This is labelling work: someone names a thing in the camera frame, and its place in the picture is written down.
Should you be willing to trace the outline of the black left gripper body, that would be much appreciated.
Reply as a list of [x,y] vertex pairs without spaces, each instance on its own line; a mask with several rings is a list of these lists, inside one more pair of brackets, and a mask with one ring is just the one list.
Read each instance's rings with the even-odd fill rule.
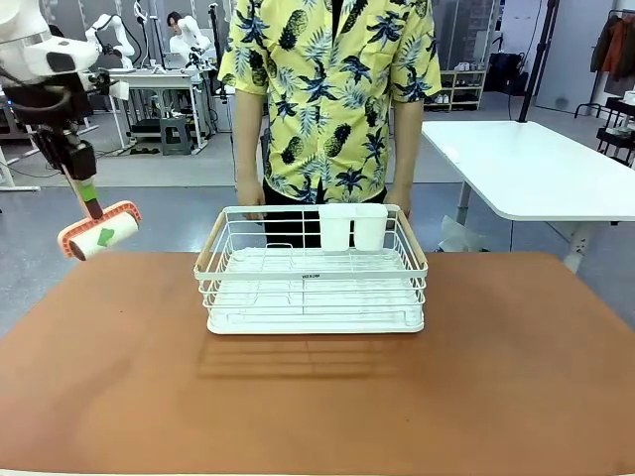
[[66,171],[71,179],[86,180],[96,175],[92,145],[80,139],[70,126],[38,126],[37,147],[54,169]]

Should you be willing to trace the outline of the person's right hand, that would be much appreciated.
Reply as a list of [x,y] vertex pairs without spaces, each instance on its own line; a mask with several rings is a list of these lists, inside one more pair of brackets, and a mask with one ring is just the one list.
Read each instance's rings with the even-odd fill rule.
[[264,190],[257,178],[239,178],[236,184],[236,192],[240,206],[261,207],[265,205]]

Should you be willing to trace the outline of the person's left hand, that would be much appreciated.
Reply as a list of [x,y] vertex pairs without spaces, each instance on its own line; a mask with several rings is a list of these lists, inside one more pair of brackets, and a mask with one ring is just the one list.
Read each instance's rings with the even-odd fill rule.
[[412,185],[410,183],[394,183],[388,190],[385,203],[399,206],[407,218],[412,211]]

